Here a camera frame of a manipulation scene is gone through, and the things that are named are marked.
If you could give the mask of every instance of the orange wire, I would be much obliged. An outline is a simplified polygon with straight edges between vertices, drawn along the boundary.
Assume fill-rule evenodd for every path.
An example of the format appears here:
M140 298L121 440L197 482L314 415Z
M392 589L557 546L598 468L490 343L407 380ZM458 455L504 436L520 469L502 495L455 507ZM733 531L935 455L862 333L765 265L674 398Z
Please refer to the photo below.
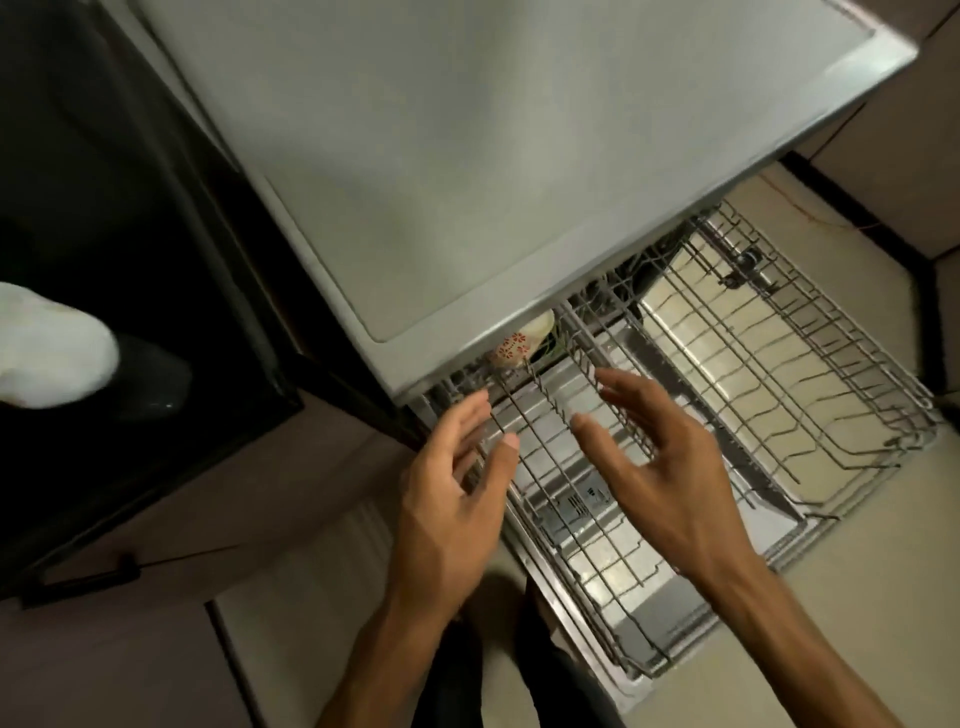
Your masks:
M811 214L811 213L808 212L806 209L804 209L803 207L801 207L800 205L798 205L797 203L795 203L795 202L793 201L793 198L791 198L786 192L784 192L782 189L780 189L780 188L774 183L773 180L771 180L769 177L767 177L766 175L764 175L762 172L761 172L758 176L759 176L764 182L766 182L766 183L769 184L771 187L773 187L773 188L780 194L780 196L781 196L784 200L786 200L786 202L787 202L791 207L793 207L793 208L796 209L798 212L800 212L801 215L802 215L803 217L805 217L807 220L809 220L811 223L816 223L817 225L823 225L823 226L826 226L826 227L828 227L828 228L839 228L840 230L848 230L848 231L864 231L864 230L869 230L870 228L876 228L876 227L878 227L878 226L881 225L881 223L871 223L870 225L864 225L864 226L862 226L862 227L858 227L858 226L856 226L856 225L843 225L842 223L830 223L830 222L828 222L827 220L821 220L821 219L820 219L819 217L817 217L816 215Z

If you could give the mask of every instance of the forearm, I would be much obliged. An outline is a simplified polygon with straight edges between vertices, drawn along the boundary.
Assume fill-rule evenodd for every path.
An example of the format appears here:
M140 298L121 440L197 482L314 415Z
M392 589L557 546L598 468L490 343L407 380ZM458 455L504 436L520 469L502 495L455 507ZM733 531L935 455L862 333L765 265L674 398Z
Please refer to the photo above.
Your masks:
M360 631L347 671L317 728L380 728L394 716L433 660L444 625L381 605Z
M758 562L702 591L800 728L900 728L786 584Z

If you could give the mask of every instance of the upper dish rack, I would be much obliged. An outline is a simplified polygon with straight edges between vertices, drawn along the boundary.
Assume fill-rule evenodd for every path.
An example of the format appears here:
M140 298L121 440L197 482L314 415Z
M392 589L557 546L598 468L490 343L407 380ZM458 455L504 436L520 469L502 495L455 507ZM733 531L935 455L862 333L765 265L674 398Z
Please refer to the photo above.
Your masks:
M715 617L626 521L566 426L589 412L635 462L652 456L599 399L596 367L656 378L713 431L754 546L777 568L936 436L923 386L726 202L554 311L524 367L480 358L428 399L440 412L489 387L485 445L520 435L516 546L552 570L555 609L582 629L575 642L599 646L592 666L608 690L663 672Z

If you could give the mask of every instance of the lower dish rack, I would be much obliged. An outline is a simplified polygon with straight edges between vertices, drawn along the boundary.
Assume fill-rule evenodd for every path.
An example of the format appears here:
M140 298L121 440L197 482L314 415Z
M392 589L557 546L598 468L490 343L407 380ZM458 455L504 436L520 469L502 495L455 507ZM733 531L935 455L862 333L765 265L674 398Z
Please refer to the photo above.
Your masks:
M482 357L424 419L480 387L520 438L505 535L567 637L625 711L715 624L643 541L567 423L587 412L638 464L652 446L597 392L597 367L657 379L716 436L753 545L781 569L846 515L939 417L917 380L726 202L554 307L522 368Z

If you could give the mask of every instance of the black pants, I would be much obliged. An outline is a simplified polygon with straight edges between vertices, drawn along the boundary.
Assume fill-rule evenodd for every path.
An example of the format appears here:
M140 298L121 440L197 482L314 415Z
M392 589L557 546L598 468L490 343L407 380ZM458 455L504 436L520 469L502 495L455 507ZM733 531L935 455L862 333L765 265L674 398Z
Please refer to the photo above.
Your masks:
M537 708L540 728L623 728L603 688L550 640L529 596L523 600L514 647L516 666ZM412 728L482 728L482 679L479 636L468 624L451 622L433 658Z

